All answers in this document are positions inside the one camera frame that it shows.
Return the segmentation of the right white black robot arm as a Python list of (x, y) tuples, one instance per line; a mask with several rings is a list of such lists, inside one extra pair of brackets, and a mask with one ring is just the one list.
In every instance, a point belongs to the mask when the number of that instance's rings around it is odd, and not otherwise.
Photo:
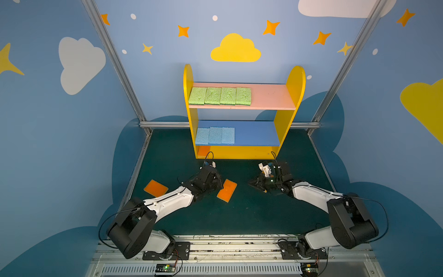
[(307, 181), (296, 180), (289, 172), (288, 164), (262, 162), (260, 174), (249, 185), (265, 193), (273, 190), (294, 199), (311, 204), (326, 212), (329, 226), (312, 230), (298, 237), (298, 252), (301, 255), (323, 248), (341, 246), (346, 249), (380, 240), (389, 230), (380, 234), (379, 228), (367, 209), (368, 199), (355, 193), (342, 194), (326, 190)]

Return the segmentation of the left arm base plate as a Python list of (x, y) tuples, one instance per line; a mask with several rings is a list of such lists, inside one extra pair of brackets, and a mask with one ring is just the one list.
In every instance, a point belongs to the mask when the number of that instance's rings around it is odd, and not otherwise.
[(143, 252), (143, 260), (189, 260), (190, 242), (171, 242), (169, 246), (162, 252)]

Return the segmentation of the green sponge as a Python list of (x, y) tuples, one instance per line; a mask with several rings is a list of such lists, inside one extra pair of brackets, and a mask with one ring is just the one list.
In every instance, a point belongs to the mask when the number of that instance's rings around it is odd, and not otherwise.
[(251, 105), (251, 88), (237, 87), (236, 88), (236, 105)]
[(223, 87), (220, 95), (221, 105), (235, 105), (236, 104), (236, 88)]
[(205, 94), (205, 105), (220, 105), (222, 89), (220, 87), (208, 87)]
[(204, 105), (207, 87), (193, 87), (189, 96), (190, 105)]

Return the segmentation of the blue sponge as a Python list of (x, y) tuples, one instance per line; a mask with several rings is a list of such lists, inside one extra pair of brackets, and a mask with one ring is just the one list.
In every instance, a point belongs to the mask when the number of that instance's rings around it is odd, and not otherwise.
[(196, 145), (208, 145), (210, 137), (210, 128), (198, 128), (196, 135)]
[(219, 145), (222, 143), (223, 128), (221, 127), (210, 127), (208, 144), (209, 145)]
[(222, 128), (221, 143), (227, 145), (235, 144), (235, 128), (233, 127)]

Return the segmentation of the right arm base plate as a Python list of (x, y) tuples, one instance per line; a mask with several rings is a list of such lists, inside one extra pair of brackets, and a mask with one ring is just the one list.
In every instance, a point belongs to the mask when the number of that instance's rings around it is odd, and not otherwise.
[(326, 260), (326, 249), (312, 250), (298, 241), (279, 240), (277, 242), (283, 260)]

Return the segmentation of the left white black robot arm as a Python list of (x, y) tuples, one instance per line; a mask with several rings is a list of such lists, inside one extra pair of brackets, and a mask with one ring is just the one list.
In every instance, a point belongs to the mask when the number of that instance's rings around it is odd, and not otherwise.
[(186, 208), (204, 196), (223, 188), (221, 176), (215, 162), (205, 162), (198, 174), (183, 182), (176, 190), (153, 199), (129, 200), (106, 231), (126, 259), (141, 252), (168, 259), (174, 254), (175, 240), (166, 231), (155, 231), (154, 225), (167, 215)]

